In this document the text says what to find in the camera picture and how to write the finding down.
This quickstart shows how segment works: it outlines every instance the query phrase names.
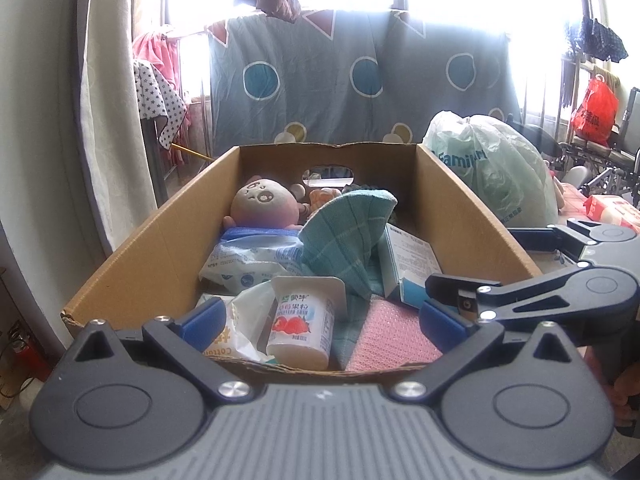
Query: white carton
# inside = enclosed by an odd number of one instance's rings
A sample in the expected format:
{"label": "white carton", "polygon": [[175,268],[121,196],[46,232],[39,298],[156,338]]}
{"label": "white carton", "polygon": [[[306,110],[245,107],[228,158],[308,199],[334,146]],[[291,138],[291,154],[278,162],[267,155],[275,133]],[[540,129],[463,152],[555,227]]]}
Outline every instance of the white carton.
{"label": "white carton", "polygon": [[434,272],[441,272],[431,246],[406,231],[387,224],[378,242],[378,256],[385,297],[419,307],[405,290],[424,290],[425,280]]}

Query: blue gripper pad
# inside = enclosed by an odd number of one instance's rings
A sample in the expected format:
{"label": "blue gripper pad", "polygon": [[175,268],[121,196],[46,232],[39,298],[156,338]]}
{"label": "blue gripper pad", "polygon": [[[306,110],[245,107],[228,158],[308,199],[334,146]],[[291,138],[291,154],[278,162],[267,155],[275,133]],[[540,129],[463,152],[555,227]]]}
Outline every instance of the blue gripper pad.
{"label": "blue gripper pad", "polygon": [[443,354],[465,341],[471,334],[473,323],[453,312],[451,307],[432,299],[420,309],[420,330]]}
{"label": "blue gripper pad", "polygon": [[225,328],[225,302],[213,296],[175,323],[180,338],[199,352],[204,352]]}

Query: gray plastic base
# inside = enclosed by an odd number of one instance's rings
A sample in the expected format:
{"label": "gray plastic base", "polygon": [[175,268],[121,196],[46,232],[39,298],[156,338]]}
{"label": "gray plastic base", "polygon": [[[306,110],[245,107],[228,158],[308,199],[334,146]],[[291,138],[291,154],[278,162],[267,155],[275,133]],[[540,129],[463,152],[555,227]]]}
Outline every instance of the gray plastic base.
{"label": "gray plastic base", "polygon": [[592,465],[532,474],[481,462],[445,436],[429,409],[393,402],[374,385],[272,384],[249,404],[217,410],[194,444],[163,463],[120,474],[53,465],[38,478],[524,480],[532,476],[606,478]]}

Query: star-patterned cloth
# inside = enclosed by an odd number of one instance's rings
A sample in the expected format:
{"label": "star-patterned cloth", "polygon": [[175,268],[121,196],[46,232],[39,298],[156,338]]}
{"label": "star-patterned cloth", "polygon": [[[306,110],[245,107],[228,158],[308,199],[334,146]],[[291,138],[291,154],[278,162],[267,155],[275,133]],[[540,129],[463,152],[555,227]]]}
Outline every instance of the star-patterned cloth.
{"label": "star-patterned cloth", "polygon": [[158,142],[168,150],[187,113],[187,106],[164,76],[143,59],[133,60],[140,119],[155,119]]}

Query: dark blue cloth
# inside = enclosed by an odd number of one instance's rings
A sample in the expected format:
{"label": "dark blue cloth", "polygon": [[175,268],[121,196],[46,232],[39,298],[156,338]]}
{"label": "dark blue cloth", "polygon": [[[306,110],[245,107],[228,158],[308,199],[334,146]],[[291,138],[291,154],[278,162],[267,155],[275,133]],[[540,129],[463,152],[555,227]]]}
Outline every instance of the dark blue cloth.
{"label": "dark blue cloth", "polygon": [[583,52],[602,61],[619,63],[629,56],[620,37],[598,20],[584,17],[567,30],[567,39],[574,52]]}

